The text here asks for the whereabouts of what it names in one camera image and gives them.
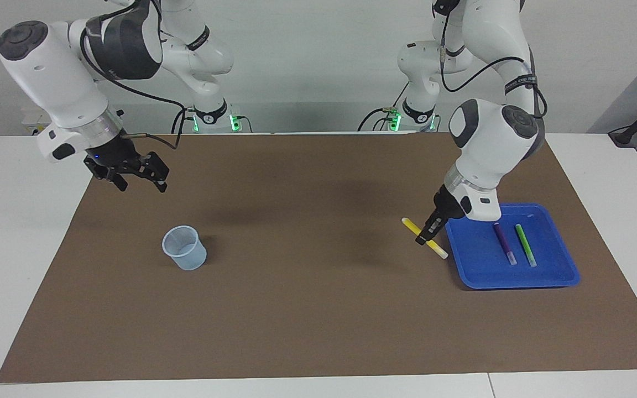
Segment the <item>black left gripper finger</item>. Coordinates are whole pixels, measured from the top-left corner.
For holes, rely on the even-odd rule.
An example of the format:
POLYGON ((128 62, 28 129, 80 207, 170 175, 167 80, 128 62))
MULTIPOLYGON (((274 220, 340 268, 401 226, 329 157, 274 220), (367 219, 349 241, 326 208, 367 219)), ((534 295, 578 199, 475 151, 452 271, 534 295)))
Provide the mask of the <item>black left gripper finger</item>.
POLYGON ((432 213, 423 228, 418 231, 415 241, 420 246, 424 246, 428 241, 435 239, 445 224, 447 224, 447 217, 444 214, 432 213))

